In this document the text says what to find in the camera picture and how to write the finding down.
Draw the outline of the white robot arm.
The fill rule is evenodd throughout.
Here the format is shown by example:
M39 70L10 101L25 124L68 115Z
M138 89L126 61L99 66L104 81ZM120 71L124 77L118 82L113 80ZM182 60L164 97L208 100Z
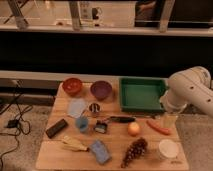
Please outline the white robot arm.
M189 104L213 118L211 75L206 68L196 66L176 72L167 84L168 89L159 99L165 110L164 127L171 128Z

